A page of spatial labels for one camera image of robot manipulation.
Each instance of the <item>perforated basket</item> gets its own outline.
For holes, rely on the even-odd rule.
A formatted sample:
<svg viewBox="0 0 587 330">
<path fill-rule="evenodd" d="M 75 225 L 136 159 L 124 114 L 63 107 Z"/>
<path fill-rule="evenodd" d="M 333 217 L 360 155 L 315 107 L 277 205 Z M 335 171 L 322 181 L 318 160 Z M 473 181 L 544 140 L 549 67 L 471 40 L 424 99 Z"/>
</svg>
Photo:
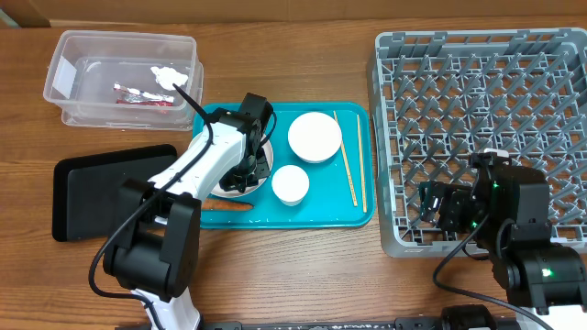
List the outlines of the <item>perforated basket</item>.
<svg viewBox="0 0 587 330">
<path fill-rule="evenodd" d="M 578 28 L 375 39 L 367 75 L 387 254 L 439 257 L 457 246 L 462 237 L 417 222 L 417 185 L 471 185 L 468 155 L 484 148 L 505 149 L 515 165 L 544 171 L 551 240 L 587 252 L 585 47 L 587 32 Z M 468 251 L 482 252 L 474 244 Z"/>
</svg>

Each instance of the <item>gray dish rack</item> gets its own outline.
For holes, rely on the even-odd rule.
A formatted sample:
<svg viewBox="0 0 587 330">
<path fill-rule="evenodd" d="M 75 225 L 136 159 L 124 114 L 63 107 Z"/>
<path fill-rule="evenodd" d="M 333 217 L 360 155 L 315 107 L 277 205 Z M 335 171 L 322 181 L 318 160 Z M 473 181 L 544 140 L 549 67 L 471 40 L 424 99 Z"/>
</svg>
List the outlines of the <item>gray dish rack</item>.
<svg viewBox="0 0 587 330">
<path fill-rule="evenodd" d="M 367 76 L 388 255 L 441 257 L 457 246 L 463 237 L 418 221 L 417 184 L 471 185 L 468 155 L 485 148 L 545 172 L 551 240 L 587 253 L 586 47 L 579 28 L 375 39 Z M 467 250 L 482 252 L 474 244 Z"/>
</svg>

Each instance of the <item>wooden table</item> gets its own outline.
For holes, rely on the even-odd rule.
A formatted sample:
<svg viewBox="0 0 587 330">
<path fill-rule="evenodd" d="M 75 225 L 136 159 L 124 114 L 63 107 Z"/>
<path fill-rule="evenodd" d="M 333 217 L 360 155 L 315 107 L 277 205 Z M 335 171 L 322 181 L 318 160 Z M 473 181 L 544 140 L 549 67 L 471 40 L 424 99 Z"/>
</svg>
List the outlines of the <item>wooden table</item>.
<svg viewBox="0 0 587 330">
<path fill-rule="evenodd" d="M 397 19 L 326 23 L 118 26 L 193 36 L 205 66 L 204 104 L 352 101 L 368 108 L 365 67 L 377 34 L 394 30 L 587 28 L 585 16 Z M 42 96 L 63 29 L 0 32 L 0 328 L 112 329 L 146 321 L 138 302 L 95 296 L 87 284 L 104 241 L 57 243 L 50 234 L 52 172 L 62 159 L 172 143 L 187 132 L 77 128 Z M 431 281 L 439 259 L 387 257 L 377 215 L 363 228 L 204 231 L 190 286 L 209 321 L 393 320 L 477 303 Z M 121 291 L 101 270 L 98 283 Z M 491 264 L 458 258 L 441 279 L 504 298 Z M 508 311 L 489 305 L 497 314 Z"/>
</svg>

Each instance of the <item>white label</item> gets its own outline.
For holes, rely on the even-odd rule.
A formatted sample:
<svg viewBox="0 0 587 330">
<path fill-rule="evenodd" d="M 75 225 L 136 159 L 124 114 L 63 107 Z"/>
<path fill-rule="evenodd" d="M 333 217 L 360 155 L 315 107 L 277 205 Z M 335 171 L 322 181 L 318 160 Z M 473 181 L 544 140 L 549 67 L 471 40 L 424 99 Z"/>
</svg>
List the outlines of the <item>white label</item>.
<svg viewBox="0 0 587 330">
<path fill-rule="evenodd" d="M 73 80 L 75 79 L 76 72 L 75 67 L 61 56 L 57 65 L 57 71 L 55 72 L 55 79 L 53 79 L 53 88 L 63 94 L 67 99 L 72 94 Z"/>
</svg>

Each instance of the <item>white bowl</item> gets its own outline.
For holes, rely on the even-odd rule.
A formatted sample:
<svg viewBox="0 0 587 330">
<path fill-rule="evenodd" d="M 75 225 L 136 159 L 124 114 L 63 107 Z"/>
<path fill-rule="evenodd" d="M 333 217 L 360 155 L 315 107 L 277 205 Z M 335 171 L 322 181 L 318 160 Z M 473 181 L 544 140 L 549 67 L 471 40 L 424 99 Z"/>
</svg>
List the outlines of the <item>white bowl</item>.
<svg viewBox="0 0 587 330">
<path fill-rule="evenodd" d="M 319 163 L 337 153 L 342 142 L 342 132 L 330 115 L 311 112 L 293 121 L 287 140 L 299 158 L 309 163 Z"/>
<path fill-rule="evenodd" d="M 273 173 L 271 187 L 275 195 L 286 205 L 298 205 L 310 189 L 310 179 L 302 168 L 285 165 Z"/>
<path fill-rule="evenodd" d="M 198 135 L 196 135 L 194 137 L 194 139 L 192 139 L 192 142 L 190 142 L 190 146 L 188 148 L 191 148 L 194 145 L 195 141 L 197 141 L 197 139 L 200 138 L 201 135 L 202 135 L 202 132 L 200 132 Z M 267 143 L 265 143 L 263 145 L 263 150 L 265 150 L 265 157 L 267 158 L 267 165 L 269 165 L 269 171 L 271 171 L 271 168 L 273 167 L 273 147 L 271 146 L 270 141 L 267 141 Z M 225 192 L 222 188 L 220 188 L 220 184 L 217 184 L 216 186 L 214 186 L 214 189 L 212 189 L 211 193 L 214 196 L 223 197 L 223 198 L 237 198 L 240 196 L 244 196 L 248 193 L 254 192 L 266 180 L 267 180 L 267 178 L 260 179 L 258 185 L 253 186 L 253 187 L 247 187 L 245 189 L 245 192 L 238 192 L 238 191 Z"/>
</svg>

